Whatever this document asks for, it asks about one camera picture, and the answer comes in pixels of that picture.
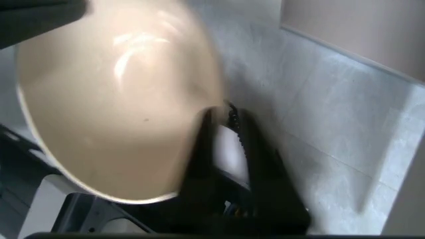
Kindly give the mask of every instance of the bowl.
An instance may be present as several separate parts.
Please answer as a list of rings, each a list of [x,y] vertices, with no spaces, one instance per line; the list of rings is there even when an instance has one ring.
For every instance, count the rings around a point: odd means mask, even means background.
[[[222,72],[182,1],[92,0],[78,21],[18,45],[19,99],[53,164],[89,193],[174,197]]]

